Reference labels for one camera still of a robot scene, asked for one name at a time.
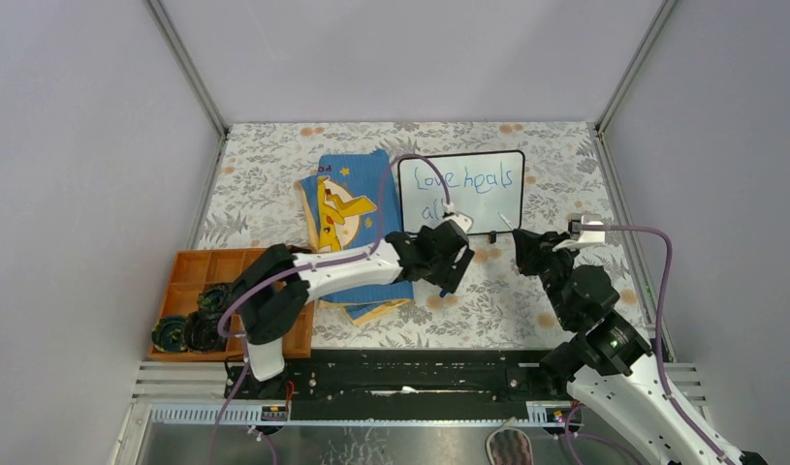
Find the black framed whiteboard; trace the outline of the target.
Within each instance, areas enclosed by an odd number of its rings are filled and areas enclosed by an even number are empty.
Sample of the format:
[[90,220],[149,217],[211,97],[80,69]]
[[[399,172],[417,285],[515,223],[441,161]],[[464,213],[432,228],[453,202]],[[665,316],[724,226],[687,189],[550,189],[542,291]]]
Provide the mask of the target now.
[[404,159],[397,164],[402,228],[415,233],[435,227],[450,199],[457,212],[473,219],[470,234],[508,233],[498,216],[522,225],[526,157],[519,150],[435,155],[427,164]]

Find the white whiteboard marker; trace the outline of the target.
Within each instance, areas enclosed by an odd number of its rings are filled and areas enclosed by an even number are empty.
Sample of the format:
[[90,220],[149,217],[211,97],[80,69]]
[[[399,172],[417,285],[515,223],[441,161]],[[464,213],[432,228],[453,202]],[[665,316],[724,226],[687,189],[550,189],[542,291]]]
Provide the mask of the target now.
[[499,212],[498,212],[498,216],[499,216],[499,218],[501,219],[501,221],[502,221],[502,222],[505,224],[505,226],[506,226],[506,227],[507,227],[509,230],[514,230],[514,229],[516,228],[516,226],[514,225],[514,223],[512,223],[512,222],[511,222],[511,221],[508,219],[508,217],[507,217],[507,216],[505,216],[503,213],[499,213]]

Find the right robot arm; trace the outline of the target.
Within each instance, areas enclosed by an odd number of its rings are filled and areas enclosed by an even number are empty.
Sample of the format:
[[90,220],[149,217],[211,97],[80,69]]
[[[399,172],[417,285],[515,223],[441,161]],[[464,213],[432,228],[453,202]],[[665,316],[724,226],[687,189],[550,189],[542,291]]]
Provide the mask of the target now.
[[616,310],[601,265],[577,264],[569,233],[515,229],[520,274],[536,277],[560,326],[573,338],[541,361],[541,390],[568,394],[601,417],[648,464],[762,464],[717,433],[668,378],[659,345]]

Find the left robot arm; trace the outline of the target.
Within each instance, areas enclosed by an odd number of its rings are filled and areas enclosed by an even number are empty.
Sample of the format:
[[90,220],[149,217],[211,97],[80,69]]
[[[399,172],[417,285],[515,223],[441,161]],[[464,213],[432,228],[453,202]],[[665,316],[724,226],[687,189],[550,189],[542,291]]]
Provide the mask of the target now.
[[453,293],[471,262],[469,217],[452,214],[415,233],[390,232],[364,247],[340,252],[292,253],[269,247],[231,284],[231,309],[245,334],[247,385],[263,398],[284,385],[282,338],[309,303],[372,285],[427,281]]

